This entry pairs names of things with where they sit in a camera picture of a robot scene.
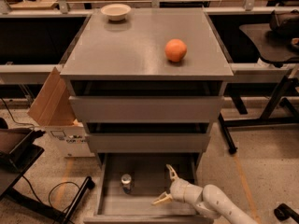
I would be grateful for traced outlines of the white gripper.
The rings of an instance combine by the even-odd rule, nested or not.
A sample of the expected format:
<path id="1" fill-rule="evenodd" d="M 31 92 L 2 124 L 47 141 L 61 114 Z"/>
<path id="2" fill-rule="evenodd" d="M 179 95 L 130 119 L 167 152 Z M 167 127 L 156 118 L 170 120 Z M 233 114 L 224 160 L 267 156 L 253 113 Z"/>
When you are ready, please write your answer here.
<path id="1" fill-rule="evenodd" d="M 181 203 L 197 203 L 201 200 L 203 189 L 199 186 L 189 183 L 188 181 L 178 178 L 175 169 L 167 164 L 166 168 L 169 171 L 170 180 L 173 181 L 170 186 L 170 193 L 163 192 L 151 204 L 156 206 L 165 203 L 171 203 L 173 199 Z"/>

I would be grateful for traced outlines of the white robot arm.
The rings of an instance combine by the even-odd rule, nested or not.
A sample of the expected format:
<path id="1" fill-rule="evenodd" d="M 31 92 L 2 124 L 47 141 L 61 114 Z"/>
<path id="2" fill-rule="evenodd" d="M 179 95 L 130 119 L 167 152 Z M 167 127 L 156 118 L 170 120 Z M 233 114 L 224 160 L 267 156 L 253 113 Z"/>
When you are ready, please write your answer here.
<path id="1" fill-rule="evenodd" d="M 204 217 L 211 219 L 224 217 L 231 224 L 258 224 L 217 186 L 206 185 L 201 188 L 180 178 L 170 164 L 167 164 L 166 168 L 171 180 L 170 192 L 163 192 L 152 202 L 152 205 L 171 202 L 187 203 Z"/>

